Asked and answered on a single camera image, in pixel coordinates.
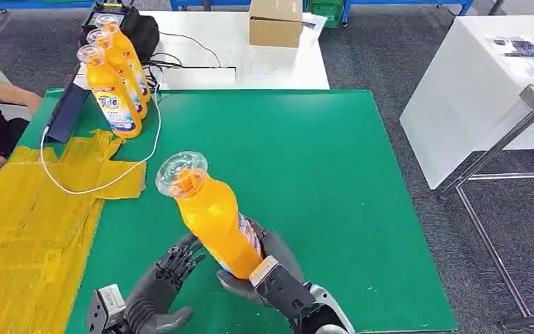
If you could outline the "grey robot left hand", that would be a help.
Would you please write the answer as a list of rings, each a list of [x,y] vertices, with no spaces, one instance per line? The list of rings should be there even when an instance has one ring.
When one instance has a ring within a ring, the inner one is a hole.
[[[194,234],[181,236],[136,283],[124,310],[124,318],[133,333],[169,333],[191,318],[190,307],[174,313],[169,309],[187,277],[205,259],[205,254],[197,254],[201,247]]]

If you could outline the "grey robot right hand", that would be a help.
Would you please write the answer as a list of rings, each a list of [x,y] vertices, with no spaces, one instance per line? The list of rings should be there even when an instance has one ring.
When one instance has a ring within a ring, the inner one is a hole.
[[[265,229],[251,218],[246,217],[246,219],[249,220],[255,234],[259,238],[263,256],[268,257],[269,255],[272,255],[296,280],[300,283],[304,283],[306,280],[300,265],[284,240],[276,232]],[[238,279],[223,269],[216,272],[216,277],[222,287],[228,292],[256,303],[257,305],[270,307],[270,303],[258,295],[250,281]]]

